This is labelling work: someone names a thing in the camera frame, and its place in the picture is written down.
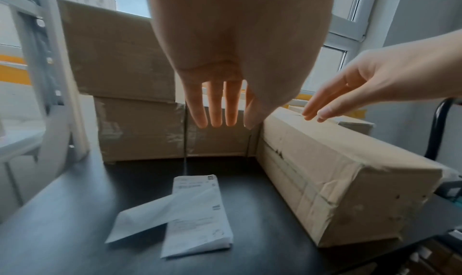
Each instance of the finger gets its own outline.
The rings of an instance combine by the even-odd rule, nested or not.
[[[325,105],[333,101],[334,99],[344,95],[345,93],[348,93],[352,91],[353,88],[345,86],[344,88],[341,88],[339,91],[335,92],[334,94],[331,94],[329,97],[327,97],[322,103],[319,103],[316,108],[312,109],[308,115],[305,116],[305,120],[311,120],[313,119],[317,114],[318,110],[323,108]]]
[[[210,115],[210,123],[212,127],[218,128],[222,124],[221,116],[223,110],[221,108],[221,98],[223,97],[223,82],[211,81],[207,82],[208,96],[208,114]]]
[[[241,97],[241,81],[226,81],[225,82],[225,119],[227,126],[234,126],[237,122],[239,113],[239,98]]]
[[[249,106],[249,104],[254,99],[255,95],[254,92],[250,89],[249,84],[247,84],[247,88],[245,89],[245,108]]]
[[[356,88],[330,102],[318,111],[319,121],[344,115],[373,102],[373,92],[366,85]]]
[[[337,73],[334,78],[321,86],[315,95],[308,101],[302,115],[313,118],[320,108],[330,102],[329,99],[332,95],[335,95],[340,90],[348,86],[348,78],[351,77],[360,77],[356,65],[349,65],[345,67]]]
[[[207,127],[207,116],[205,115],[202,102],[202,84],[184,83],[184,97],[188,104],[192,119],[199,128]]]
[[[254,97],[244,112],[244,127],[251,130],[253,127],[263,122],[276,107],[264,106],[258,98]]]

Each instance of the white paper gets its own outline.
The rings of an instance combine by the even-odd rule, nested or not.
[[[216,194],[209,208],[190,213],[167,224],[162,258],[225,249],[233,243],[233,234],[221,200],[217,177],[180,176],[174,179],[174,195],[191,189],[212,190]]]
[[[117,215],[106,243],[182,217],[203,213],[211,209],[218,198],[213,188],[192,187],[122,211]]]

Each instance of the metal rack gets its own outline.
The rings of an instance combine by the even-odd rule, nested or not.
[[[89,144],[56,0],[0,0],[11,9],[27,71],[46,123],[37,174],[54,179]]]

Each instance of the black table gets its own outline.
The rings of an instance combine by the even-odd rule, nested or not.
[[[231,249],[161,259],[165,226],[104,244],[120,211],[170,194],[184,174],[218,176]],[[92,152],[0,225],[0,274],[333,274],[461,224],[462,210],[434,196],[402,242],[317,249],[253,158],[104,166]]]

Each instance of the hand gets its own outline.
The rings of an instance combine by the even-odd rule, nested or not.
[[[302,115],[318,122],[385,101],[462,95],[462,31],[366,51],[308,101]]]
[[[153,28],[184,86],[191,115],[212,126],[236,123],[247,80],[244,125],[251,129],[300,92],[330,23],[333,0],[149,0]]]

